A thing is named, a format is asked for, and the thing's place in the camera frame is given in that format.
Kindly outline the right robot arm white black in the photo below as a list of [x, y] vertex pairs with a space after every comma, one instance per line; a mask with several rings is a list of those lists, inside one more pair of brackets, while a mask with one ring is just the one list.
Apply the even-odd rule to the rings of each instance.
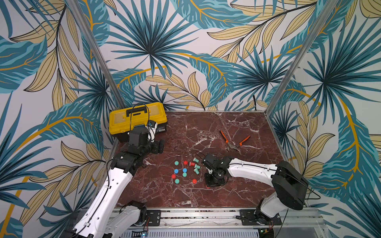
[[204, 179], [208, 187], [226, 185], [228, 179], [244, 178], [259, 181], [274, 188], [275, 192], [262, 199], [249, 215], [241, 214], [243, 224], [275, 225], [275, 218], [285, 209], [302, 210], [309, 182], [288, 162], [259, 164], [225, 156], [218, 159], [208, 154], [202, 159], [208, 172]]

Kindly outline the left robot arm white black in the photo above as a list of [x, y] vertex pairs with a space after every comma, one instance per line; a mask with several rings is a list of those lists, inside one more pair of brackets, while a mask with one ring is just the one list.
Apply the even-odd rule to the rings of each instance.
[[149, 120], [147, 126], [137, 126], [129, 132], [126, 149], [107, 164], [107, 177], [102, 188], [75, 224], [69, 238], [118, 238], [132, 225], [147, 225], [147, 207], [141, 202], [131, 201], [115, 218], [111, 215], [122, 192], [143, 166], [144, 159], [149, 154], [163, 153], [165, 141], [155, 140], [157, 126]]

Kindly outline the yellow black toolbox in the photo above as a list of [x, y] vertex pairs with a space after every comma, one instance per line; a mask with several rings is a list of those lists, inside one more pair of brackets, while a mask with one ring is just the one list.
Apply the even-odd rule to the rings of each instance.
[[167, 116], [160, 102], [136, 105], [131, 108], [119, 109], [110, 113], [109, 133], [125, 143], [129, 139], [130, 130], [138, 126], [146, 126], [149, 121], [157, 124], [156, 133], [167, 130]]

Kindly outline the orange handled pliers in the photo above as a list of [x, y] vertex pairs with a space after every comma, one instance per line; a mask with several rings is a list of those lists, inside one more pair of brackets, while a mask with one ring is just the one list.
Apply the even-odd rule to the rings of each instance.
[[246, 142], [247, 140], [249, 140], [251, 138], [251, 136], [249, 135], [246, 138], [244, 138], [242, 141], [240, 141], [239, 143], [235, 143], [234, 141], [228, 139], [228, 137], [225, 135], [225, 133], [223, 131], [219, 131], [219, 132], [222, 135], [223, 139], [225, 140], [226, 150], [228, 152], [231, 150], [235, 150], [238, 153], [241, 153], [240, 148], [243, 146], [244, 142]]

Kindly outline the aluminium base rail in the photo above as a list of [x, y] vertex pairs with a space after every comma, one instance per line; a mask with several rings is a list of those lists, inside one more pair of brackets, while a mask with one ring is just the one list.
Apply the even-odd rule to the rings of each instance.
[[190, 237], [198, 236], [205, 229], [211, 237], [226, 232], [231, 238], [245, 228], [259, 233], [270, 229], [275, 237], [325, 237], [326, 222], [316, 208], [293, 210], [283, 205], [261, 205], [258, 208], [161, 208], [148, 209], [133, 202], [117, 212], [113, 208], [90, 208], [74, 225], [74, 238], [119, 238], [129, 229], [147, 233], [169, 230], [177, 237], [181, 229], [190, 229]]

